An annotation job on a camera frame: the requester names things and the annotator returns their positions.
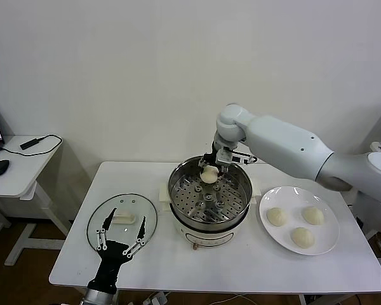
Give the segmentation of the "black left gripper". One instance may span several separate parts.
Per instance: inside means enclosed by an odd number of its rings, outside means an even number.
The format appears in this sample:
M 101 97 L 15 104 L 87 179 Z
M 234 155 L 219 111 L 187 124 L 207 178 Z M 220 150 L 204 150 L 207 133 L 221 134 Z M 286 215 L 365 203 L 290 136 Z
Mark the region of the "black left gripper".
M 116 282 L 120 267 L 129 262 L 145 245 L 145 225 L 146 216 L 143 216 L 137 238 L 132 245 L 120 243 L 118 241 L 107 241 L 107 231 L 110 228 L 117 208 L 114 207 L 110 214 L 103 221 L 101 229 L 96 230 L 98 255 L 101 262 L 94 279 L 88 283 L 88 288 L 99 292 L 116 292 Z

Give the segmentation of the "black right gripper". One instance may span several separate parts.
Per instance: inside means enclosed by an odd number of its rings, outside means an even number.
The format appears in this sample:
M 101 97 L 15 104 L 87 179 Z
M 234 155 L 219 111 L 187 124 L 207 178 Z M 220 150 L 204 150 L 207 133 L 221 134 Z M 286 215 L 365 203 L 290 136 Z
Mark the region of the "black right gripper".
M 221 166 L 220 167 L 220 176 L 224 176 L 228 172 L 228 166 L 224 165 L 223 161 L 218 158 L 218 152 L 223 148 L 223 143 L 220 139 L 213 141 L 211 146 L 211 152 L 206 153 L 205 156 L 202 156 L 199 160 L 199 168 L 204 170 L 206 166 Z

